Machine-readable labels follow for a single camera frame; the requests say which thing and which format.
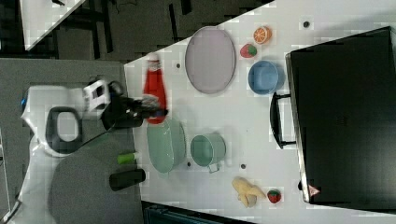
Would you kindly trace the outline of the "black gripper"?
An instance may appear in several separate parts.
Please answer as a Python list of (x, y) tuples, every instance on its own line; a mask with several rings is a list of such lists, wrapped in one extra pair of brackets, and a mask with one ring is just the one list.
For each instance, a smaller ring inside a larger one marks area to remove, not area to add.
[(140, 119), (159, 119), (168, 114), (167, 109), (142, 110), (134, 116), (133, 107), (156, 108), (159, 98), (144, 94), (141, 98), (124, 97), (124, 89), (118, 81), (108, 84), (110, 104), (106, 108), (106, 125), (139, 125)]

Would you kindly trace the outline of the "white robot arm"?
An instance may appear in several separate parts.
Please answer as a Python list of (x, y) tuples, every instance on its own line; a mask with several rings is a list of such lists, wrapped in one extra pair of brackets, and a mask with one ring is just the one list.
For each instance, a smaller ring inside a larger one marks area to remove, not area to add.
[(109, 131), (138, 127), (144, 119), (167, 114), (158, 96), (145, 93), (140, 99), (128, 98), (118, 81), (103, 79), (83, 88), (35, 85), (21, 105), (21, 119), (33, 132), (29, 163), (16, 202), (2, 224), (55, 224), (48, 206), (51, 182), (63, 158), (86, 144), (84, 119), (100, 119)]

